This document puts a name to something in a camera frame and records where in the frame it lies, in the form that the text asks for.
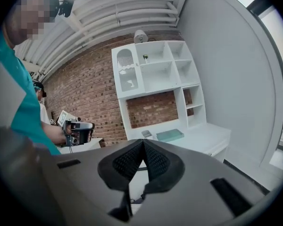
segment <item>teal box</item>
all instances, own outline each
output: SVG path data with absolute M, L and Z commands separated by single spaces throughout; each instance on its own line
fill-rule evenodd
M 184 137 L 184 134 L 178 129 L 167 130 L 164 132 L 157 133 L 156 135 L 158 141 L 162 141 L 162 142 L 175 141 L 177 139 Z

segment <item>teal shirt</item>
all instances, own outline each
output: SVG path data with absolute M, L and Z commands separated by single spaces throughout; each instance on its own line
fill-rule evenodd
M 52 155 L 60 154 L 42 129 L 40 104 L 34 91 L 32 78 L 22 62 L 15 56 L 15 51 L 6 44 L 2 30 L 0 30 L 0 62 L 26 93 L 11 128 L 29 137 L 34 143 L 46 145 Z

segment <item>man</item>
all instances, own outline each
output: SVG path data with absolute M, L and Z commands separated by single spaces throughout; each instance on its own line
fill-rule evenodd
M 49 121 L 49 118 L 48 118 L 48 115 L 47 115 L 46 107 L 42 102 L 42 98 L 46 97 L 46 92 L 44 91 L 44 86 L 41 82 L 34 82 L 33 87 L 34 87 L 34 91 L 36 92 L 36 96 L 38 98 L 38 101 L 40 103 L 41 121 L 50 125 L 50 121 Z
M 61 127 L 41 122 L 32 78 L 13 48 L 51 22 L 58 7 L 59 0 L 18 0 L 0 29 L 0 120 L 7 121 L 0 125 L 46 145 L 53 155 L 60 154 L 54 143 L 64 143 L 66 137 Z

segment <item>white shelf unit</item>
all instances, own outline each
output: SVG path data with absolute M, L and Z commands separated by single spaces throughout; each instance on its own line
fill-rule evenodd
M 177 146 L 224 158 L 230 130 L 206 121 L 205 101 L 193 57 L 184 41 L 154 41 L 112 49 L 117 97 L 128 140 L 142 138 L 142 131 L 153 135 L 179 129 L 184 138 L 170 142 Z M 174 91 L 178 119 L 132 128 L 127 100 Z M 183 90 L 191 94 L 186 105 Z

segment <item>white ceiling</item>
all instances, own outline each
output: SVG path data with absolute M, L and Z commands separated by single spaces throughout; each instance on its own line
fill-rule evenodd
M 95 44 L 132 33 L 174 29 L 185 0 L 75 0 L 70 17 L 45 24 L 37 39 L 15 47 L 42 81 L 73 56 Z

